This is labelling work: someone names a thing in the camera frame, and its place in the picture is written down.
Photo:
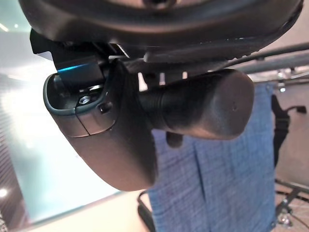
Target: black strap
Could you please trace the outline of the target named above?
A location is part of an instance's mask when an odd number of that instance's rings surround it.
[[[274,134],[274,163],[275,167],[277,166],[279,159],[279,150],[282,146],[287,134],[289,133],[289,126],[291,123],[290,116],[288,112],[290,110],[296,109],[297,112],[306,114],[307,110],[305,106],[292,106],[286,110],[282,110],[276,95],[271,97],[271,109],[275,115],[275,134]]]

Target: screw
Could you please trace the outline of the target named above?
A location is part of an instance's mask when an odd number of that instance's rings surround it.
[[[79,100],[79,104],[85,105],[88,102],[90,102],[90,97],[89,96],[84,96]]]
[[[177,0],[143,0],[143,2],[146,7],[156,10],[164,10],[176,4]]]

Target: blue fabric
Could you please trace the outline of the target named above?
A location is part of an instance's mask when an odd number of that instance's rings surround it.
[[[273,126],[268,84],[233,141],[184,137],[170,148],[154,131],[158,181],[148,193],[158,232],[268,232],[275,218]]]

